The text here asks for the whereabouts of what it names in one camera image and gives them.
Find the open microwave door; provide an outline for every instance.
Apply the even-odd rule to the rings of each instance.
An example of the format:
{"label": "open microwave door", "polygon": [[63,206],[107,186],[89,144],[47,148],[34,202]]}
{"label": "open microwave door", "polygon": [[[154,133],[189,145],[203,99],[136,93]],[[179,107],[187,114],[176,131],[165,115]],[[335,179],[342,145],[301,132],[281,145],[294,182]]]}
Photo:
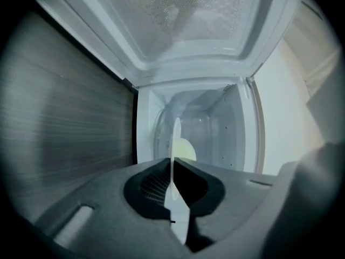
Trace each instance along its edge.
{"label": "open microwave door", "polygon": [[134,86],[251,77],[300,0],[36,0]]}

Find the gray wooden surface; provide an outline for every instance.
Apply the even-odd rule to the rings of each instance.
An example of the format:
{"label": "gray wooden surface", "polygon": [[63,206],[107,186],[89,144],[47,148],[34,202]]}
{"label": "gray wooden surface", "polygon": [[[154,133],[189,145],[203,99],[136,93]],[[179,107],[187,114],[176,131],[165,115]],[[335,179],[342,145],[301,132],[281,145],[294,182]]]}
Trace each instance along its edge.
{"label": "gray wooden surface", "polygon": [[36,13],[18,26],[0,68],[2,175],[26,219],[133,163],[133,94]]}

